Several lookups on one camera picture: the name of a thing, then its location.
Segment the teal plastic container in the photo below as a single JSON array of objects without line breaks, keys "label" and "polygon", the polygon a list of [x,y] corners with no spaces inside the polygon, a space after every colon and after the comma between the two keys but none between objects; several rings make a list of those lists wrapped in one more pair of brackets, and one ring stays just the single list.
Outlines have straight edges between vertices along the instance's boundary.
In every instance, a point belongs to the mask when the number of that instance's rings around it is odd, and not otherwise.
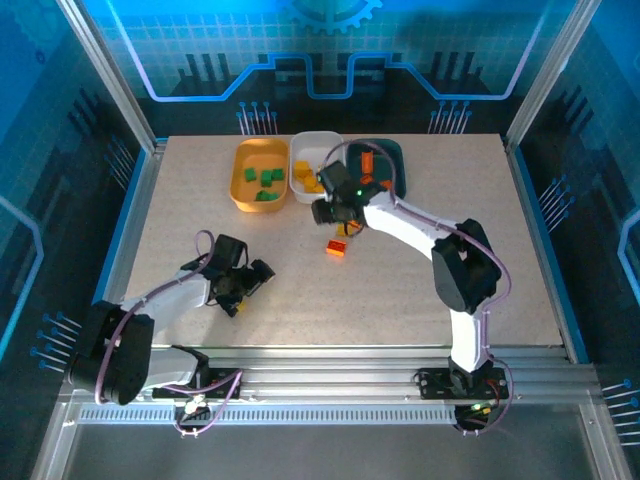
[{"label": "teal plastic container", "polygon": [[[404,199],[406,196],[406,178],[404,158],[400,145],[391,139],[367,138],[366,142],[374,143],[382,148],[392,159],[396,172],[395,194]],[[374,153],[374,171],[372,174],[364,174],[361,170],[361,154],[372,151]],[[364,175],[371,175],[374,181],[379,183],[384,180],[392,180],[392,170],[389,162],[378,151],[374,151],[362,144],[350,144],[346,148],[345,163],[352,178],[360,180]]]}]

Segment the white plastic container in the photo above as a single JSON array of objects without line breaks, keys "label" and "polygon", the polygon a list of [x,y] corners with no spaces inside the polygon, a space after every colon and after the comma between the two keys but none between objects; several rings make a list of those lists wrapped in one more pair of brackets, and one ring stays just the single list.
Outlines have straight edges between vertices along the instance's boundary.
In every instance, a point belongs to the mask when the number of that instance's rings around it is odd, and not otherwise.
[{"label": "white plastic container", "polygon": [[343,137],[333,131],[306,131],[296,134],[289,145],[289,187],[295,199],[302,204],[311,204],[322,194],[306,193],[303,179],[296,179],[293,175],[293,164],[296,160],[307,161],[317,177],[319,170],[333,161],[345,163],[345,147],[336,150],[334,147],[343,142]]}]

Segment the yellow plastic container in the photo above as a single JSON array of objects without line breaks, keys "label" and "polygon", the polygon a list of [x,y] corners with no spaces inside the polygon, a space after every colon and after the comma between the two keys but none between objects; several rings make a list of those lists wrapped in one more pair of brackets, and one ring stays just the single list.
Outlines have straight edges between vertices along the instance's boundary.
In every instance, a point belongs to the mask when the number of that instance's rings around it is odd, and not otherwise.
[{"label": "yellow plastic container", "polygon": [[[256,179],[247,182],[244,170],[253,168]],[[262,170],[282,168],[285,171],[283,181],[273,181],[271,187],[262,187],[260,175]],[[229,195],[236,207],[245,213],[274,213],[285,203],[289,189],[289,145],[277,138],[249,138],[237,147],[232,164]],[[275,201],[257,202],[256,194],[260,190],[276,192],[279,198]]]}]

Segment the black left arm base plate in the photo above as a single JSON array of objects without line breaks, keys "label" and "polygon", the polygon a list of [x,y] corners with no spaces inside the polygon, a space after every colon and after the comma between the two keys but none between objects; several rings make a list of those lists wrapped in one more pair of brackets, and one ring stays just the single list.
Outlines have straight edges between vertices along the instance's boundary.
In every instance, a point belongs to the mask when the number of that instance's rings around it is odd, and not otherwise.
[{"label": "black left arm base plate", "polygon": [[238,373],[237,369],[207,368],[195,373],[185,385],[177,385],[173,389],[155,388],[151,397],[157,399],[186,399],[203,395],[206,399],[224,399],[231,389]]}]

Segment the aluminium side rail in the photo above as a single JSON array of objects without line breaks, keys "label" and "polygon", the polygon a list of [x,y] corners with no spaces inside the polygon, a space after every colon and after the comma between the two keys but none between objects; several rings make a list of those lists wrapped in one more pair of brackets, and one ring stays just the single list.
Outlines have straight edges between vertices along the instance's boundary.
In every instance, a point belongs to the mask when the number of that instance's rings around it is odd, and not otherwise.
[{"label": "aluminium side rail", "polygon": [[545,226],[531,176],[518,147],[505,147],[524,217],[529,229],[544,284],[559,328],[562,345],[572,363],[588,364],[591,359],[580,330],[551,237]]},{"label": "aluminium side rail", "polygon": [[88,307],[101,300],[118,303],[125,297],[163,153],[147,153],[142,149],[136,159]]}]

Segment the aluminium cross rail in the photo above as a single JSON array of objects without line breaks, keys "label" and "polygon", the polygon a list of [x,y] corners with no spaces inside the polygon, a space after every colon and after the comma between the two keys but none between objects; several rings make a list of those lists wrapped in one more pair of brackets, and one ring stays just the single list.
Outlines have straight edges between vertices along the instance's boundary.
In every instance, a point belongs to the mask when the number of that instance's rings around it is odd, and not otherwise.
[{"label": "aluminium cross rail", "polygon": [[[420,399],[421,369],[447,370],[442,348],[229,347],[201,348],[213,369],[243,373],[239,397],[275,403],[394,403]],[[600,402],[595,368],[574,364],[561,347],[501,348],[494,361],[513,381],[517,404]]]}]

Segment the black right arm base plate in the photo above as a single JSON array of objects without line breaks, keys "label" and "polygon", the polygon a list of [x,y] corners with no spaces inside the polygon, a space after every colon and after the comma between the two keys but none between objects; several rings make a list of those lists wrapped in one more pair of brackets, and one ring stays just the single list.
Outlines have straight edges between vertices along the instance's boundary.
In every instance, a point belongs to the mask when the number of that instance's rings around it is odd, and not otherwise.
[{"label": "black right arm base plate", "polygon": [[465,374],[449,368],[421,368],[413,376],[423,400],[506,400],[509,388],[505,371],[491,368]]}]

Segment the aluminium lower frame rail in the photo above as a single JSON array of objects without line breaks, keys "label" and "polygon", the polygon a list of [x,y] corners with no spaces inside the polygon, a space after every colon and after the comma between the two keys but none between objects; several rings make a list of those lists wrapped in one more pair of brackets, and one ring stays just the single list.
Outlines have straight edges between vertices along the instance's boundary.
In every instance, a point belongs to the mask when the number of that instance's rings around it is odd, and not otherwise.
[{"label": "aluminium lower frame rail", "polygon": [[595,477],[598,480],[633,480],[633,474],[605,405],[593,402],[579,406]]},{"label": "aluminium lower frame rail", "polygon": [[80,406],[71,400],[56,403],[30,480],[62,480],[79,411]]}]

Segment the aluminium frame post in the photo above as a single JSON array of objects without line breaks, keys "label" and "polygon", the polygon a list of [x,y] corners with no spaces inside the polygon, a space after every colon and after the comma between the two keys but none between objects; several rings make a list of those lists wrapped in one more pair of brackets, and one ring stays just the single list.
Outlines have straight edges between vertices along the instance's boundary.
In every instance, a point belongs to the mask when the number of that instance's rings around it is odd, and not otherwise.
[{"label": "aluminium frame post", "polygon": [[520,145],[601,2],[602,0],[576,0],[507,130],[504,140],[506,153],[514,153]]},{"label": "aluminium frame post", "polygon": [[84,2],[55,1],[136,140],[147,154],[154,154],[156,136]]}]

